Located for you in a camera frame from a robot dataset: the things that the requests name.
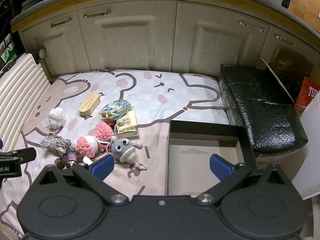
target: open black box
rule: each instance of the open black box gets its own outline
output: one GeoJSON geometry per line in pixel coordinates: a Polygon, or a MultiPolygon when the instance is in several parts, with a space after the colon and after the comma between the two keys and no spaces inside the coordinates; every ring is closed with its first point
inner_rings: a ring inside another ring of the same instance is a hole
{"type": "Polygon", "coordinates": [[[167,194],[191,195],[218,184],[209,159],[218,154],[232,164],[256,168],[254,153],[242,126],[176,121],[170,122],[167,155],[167,194]]]}

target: white cabinet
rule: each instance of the white cabinet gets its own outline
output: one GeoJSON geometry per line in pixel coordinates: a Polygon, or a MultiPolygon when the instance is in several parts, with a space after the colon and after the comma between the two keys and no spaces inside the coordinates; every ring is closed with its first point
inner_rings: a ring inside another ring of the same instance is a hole
{"type": "Polygon", "coordinates": [[[320,53],[316,52],[316,57],[313,61],[313,67],[311,69],[311,73],[308,76],[312,81],[320,84],[320,53]]]}
{"type": "Polygon", "coordinates": [[[176,4],[133,0],[79,10],[91,68],[170,71],[176,4]]]}
{"type": "MultiPolygon", "coordinates": [[[[298,54],[303,56],[312,65],[319,65],[318,53],[315,49],[310,47],[308,44],[293,36],[292,34],[275,27],[270,26],[266,41],[262,47],[260,57],[262,57],[268,64],[274,62],[280,51],[287,51],[288,53],[298,54]]],[[[256,63],[256,67],[264,69],[265,65],[259,59],[256,63]]],[[[300,70],[296,69],[294,72],[300,72],[304,66],[301,66],[300,70]]],[[[301,75],[308,76],[311,72],[309,68],[305,68],[306,71],[301,73],[301,75]]]]}
{"type": "Polygon", "coordinates": [[[42,61],[51,75],[90,71],[77,11],[72,11],[22,31],[26,51],[46,48],[42,61]]]}
{"type": "Polygon", "coordinates": [[[178,1],[172,71],[217,76],[221,64],[254,66],[269,26],[236,11],[178,1]]]}

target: white radiator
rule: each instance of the white radiator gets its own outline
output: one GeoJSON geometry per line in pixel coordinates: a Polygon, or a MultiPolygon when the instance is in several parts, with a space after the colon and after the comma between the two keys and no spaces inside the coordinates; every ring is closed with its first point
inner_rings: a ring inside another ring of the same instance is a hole
{"type": "Polygon", "coordinates": [[[22,127],[50,83],[31,54],[23,54],[0,78],[0,152],[12,151],[22,127]]]}

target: gray crocheted fish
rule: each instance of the gray crocheted fish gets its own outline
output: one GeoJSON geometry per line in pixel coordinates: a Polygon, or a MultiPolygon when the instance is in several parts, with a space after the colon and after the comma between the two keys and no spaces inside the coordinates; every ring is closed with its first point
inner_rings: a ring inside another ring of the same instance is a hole
{"type": "Polygon", "coordinates": [[[136,162],[136,148],[141,149],[142,143],[133,142],[129,139],[122,138],[117,139],[115,136],[111,137],[111,151],[115,158],[119,159],[120,162],[128,162],[135,164],[140,170],[144,171],[147,169],[142,163],[136,162]]]}

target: metal screw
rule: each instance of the metal screw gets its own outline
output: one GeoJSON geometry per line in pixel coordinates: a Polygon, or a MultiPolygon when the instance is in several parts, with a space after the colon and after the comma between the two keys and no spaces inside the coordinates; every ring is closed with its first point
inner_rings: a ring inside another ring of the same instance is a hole
{"type": "Polygon", "coordinates": [[[198,200],[202,203],[209,203],[213,201],[213,196],[207,193],[201,194],[198,196],[198,200]]]}
{"type": "Polygon", "coordinates": [[[166,204],[166,201],[165,201],[165,200],[159,200],[159,201],[158,201],[158,204],[159,204],[160,206],[164,206],[164,205],[166,204]]]}
{"type": "Polygon", "coordinates": [[[126,196],[122,194],[114,194],[111,196],[111,201],[114,203],[123,203],[126,201],[126,196]]]}

